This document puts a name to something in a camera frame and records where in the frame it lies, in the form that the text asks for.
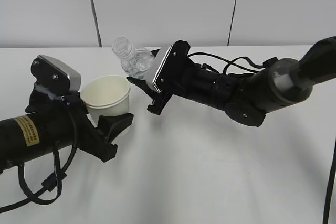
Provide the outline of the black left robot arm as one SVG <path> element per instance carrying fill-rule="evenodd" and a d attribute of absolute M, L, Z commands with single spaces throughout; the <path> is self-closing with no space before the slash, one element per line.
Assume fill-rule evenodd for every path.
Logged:
<path fill-rule="evenodd" d="M 115 158 L 119 116 L 101 116 L 94 126 L 77 91 L 54 94 L 35 84 L 25 114 L 1 121 L 1 171 L 64 147 L 80 149 L 102 162 Z"/>

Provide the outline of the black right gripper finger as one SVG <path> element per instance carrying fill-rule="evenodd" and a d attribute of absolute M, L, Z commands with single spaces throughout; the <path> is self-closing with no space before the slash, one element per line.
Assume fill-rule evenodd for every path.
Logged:
<path fill-rule="evenodd" d="M 145 80 L 137 79 L 131 76 L 126 77 L 126 79 L 139 89 L 141 89 L 150 98 L 155 98 L 157 93 L 149 88 Z"/>

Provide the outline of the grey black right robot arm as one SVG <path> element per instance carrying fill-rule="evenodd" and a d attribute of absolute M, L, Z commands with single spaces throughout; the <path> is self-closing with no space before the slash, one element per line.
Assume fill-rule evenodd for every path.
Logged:
<path fill-rule="evenodd" d="M 160 115 L 172 96 L 225 112 L 232 120 L 259 127 L 273 111 L 305 101 L 313 86 L 335 78 L 335 38 L 315 43 L 300 60 L 270 58 L 251 73 L 215 71 L 195 63 L 190 45 L 179 40 L 153 52 L 150 69 L 126 80 L 151 99 L 148 111 Z"/>

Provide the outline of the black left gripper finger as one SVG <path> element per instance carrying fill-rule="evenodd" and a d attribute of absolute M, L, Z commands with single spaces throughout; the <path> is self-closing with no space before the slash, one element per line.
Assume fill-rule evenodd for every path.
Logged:
<path fill-rule="evenodd" d="M 102 133 L 106 143 L 112 143 L 124 130 L 132 125 L 133 114 L 118 116 L 99 116 L 97 129 Z"/>

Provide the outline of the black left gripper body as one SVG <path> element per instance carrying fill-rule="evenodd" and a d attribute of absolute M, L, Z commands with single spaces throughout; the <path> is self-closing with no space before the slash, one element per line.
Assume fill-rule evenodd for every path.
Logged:
<path fill-rule="evenodd" d="M 46 140 L 63 148 L 72 145 L 104 163 L 115 158 L 118 146 L 106 143 L 97 126 L 90 122 L 79 92 L 57 96 L 34 83 L 26 112 L 41 125 Z"/>

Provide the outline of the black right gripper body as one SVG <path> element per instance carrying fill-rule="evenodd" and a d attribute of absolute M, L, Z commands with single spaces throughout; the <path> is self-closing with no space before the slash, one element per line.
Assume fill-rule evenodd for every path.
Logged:
<path fill-rule="evenodd" d="M 160 75 L 159 88 L 162 90 L 152 98 L 148 111 L 160 115 L 172 96 L 224 110 L 228 90 L 223 74 L 214 72 L 203 64 L 194 62 L 188 55 L 188 42 L 174 42 L 171 53 Z"/>

